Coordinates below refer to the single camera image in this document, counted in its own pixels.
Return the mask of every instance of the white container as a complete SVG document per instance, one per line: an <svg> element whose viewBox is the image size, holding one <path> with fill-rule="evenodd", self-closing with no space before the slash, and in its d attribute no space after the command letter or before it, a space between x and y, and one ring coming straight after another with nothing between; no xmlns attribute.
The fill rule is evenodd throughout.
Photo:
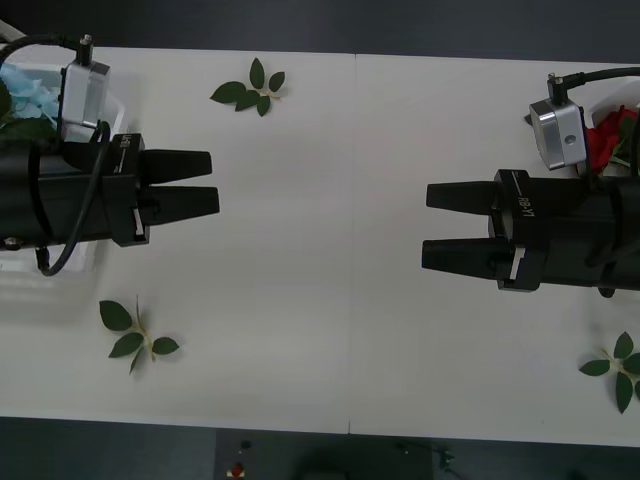
<svg viewBox="0 0 640 480"><path fill-rule="evenodd" d="M17 64L16 66L24 70L29 77L41 79L43 87L60 88L62 82L61 66L39 64ZM107 92L105 100L103 120L109 123L111 135L126 133L129 128L125 118L124 105L110 91ZM68 129L65 140L88 142L92 133L93 131L90 129L74 126ZM62 245L49 247L52 262L55 262L60 256L63 248L64 246ZM80 273L90 271L93 267L95 248L96 242L79 243L62 272ZM31 272L40 275L36 266L35 252L31 248L17 252L0 252L0 271Z"/></svg>

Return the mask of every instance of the red rose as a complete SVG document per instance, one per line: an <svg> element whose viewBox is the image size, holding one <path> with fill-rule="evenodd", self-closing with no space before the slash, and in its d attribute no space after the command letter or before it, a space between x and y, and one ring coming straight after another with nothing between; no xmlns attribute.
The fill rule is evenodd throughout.
<svg viewBox="0 0 640 480"><path fill-rule="evenodd" d="M620 141L620 124L625 118L636 120L638 114L623 106L617 112L611 112L596 128L587 129L587 145L591 170L600 173L609 164L613 149Z"/></svg>

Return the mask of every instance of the white table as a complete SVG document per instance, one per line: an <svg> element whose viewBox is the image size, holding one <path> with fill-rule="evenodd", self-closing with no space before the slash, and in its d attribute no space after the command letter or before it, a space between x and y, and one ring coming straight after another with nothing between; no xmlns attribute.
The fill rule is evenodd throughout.
<svg viewBox="0 0 640 480"><path fill-rule="evenodd" d="M95 284L54 280L56 305L4 301L0 415L640 445L637 399L621 416L578 372L624 330L640 342L637 294L500 292L420 266L425 239L486 235L427 208L426 185L551 175L522 116L550 71L602 66L261 53L290 88L268 117L207 100L253 56L98 49L149 148L212 152L187 183L218 186L222 212L109 245ZM97 302L136 293L183 349L129 378Z"/></svg>
<svg viewBox="0 0 640 480"><path fill-rule="evenodd" d="M96 49L147 148L211 152L214 174L184 183L217 186L221 213L107 243L86 298L53 279L64 305L5 300L0 415L347 432L355 60L259 54L287 74L264 118L209 100L248 83L254 56ZM98 301L133 309L136 294L152 334L182 348L130 378L130 359L107 358L117 336Z"/></svg>
<svg viewBox="0 0 640 480"><path fill-rule="evenodd" d="M637 293L502 292L420 264L423 240L487 236L486 217L427 208L426 185L570 174L547 171L522 117L549 72L605 67L358 57L352 432L640 445L638 399L622 416L578 371L624 330L640 342Z"/></svg>

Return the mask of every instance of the dark floor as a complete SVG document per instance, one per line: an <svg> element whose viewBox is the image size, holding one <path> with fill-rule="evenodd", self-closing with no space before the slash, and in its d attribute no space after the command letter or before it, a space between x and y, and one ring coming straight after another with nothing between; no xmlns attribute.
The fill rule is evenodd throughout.
<svg viewBox="0 0 640 480"><path fill-rule="evenodd" d="M637 460L631 448L0 418L2 480L224 480L238 462L246 480L622 480L638 478Z"/></svg>
<svg viewBox="0 0 640 480"><path fill-rule="evenodd" d="M110 46L620 63L640 62L635 29L622 27L638 17L633 0L0 2L0 19L26 33Z"/></svg>

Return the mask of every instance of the leaf sprig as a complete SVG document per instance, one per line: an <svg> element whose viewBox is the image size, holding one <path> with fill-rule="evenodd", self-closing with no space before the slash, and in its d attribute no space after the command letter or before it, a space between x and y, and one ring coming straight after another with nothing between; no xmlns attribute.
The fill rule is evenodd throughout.
<svg viewBox="0 0 640 480"><path fill-rule="evenodd" d="M616 346L613 350L613 358L606 349L602 349L602 353L606 355L606 359L592 360L580 367L580 371L590 377L599 377L609 372L611 365L614 365L618 374L616 376L616 403L620 413L624 413L631 398L633 397L634 383L635 392L640 399L640 353L633 352L633 340L631 336L624 332L618 338Z"/></svg>
<svg viewBox="0 0 640 480"><path fill-rule="evenodd" d="M103 300L100 302L100 317L102 318L104 326L112 332L128 332L116 341L109 354L109 358L125 357L136 352L129 367L129 375L133 372L140 356L145 350L145 341L151 360L154 362L156 361L156 355L169 355L180 348L178 343L169 337L160 337L153 342L151 341L151 336L141 321L137 297L135 322L122 305L112 300Z"/></svg>
<svg viewBox="0 0 640 480"><path fill-rule="evenodd" d="M11 94L0 80L0 148L7 142L29 140L46 147L55 140L56 131L46 116L40 118L16 118L11 113Z"/></svg>
<svg viewBox="0 0 640 480"><path fill-rule="evenodd" d="M269 87L265 88L264 67L255 58L249 71L249 81L253 89L248 89L242 82L227 82L218 87L211 95L211 100L224 104L236 104L236 112L256 107L258 114L264 117L271 108L271 99L280 100L274 95L284 84L284 72L274 73L269 79Z"/></svg>

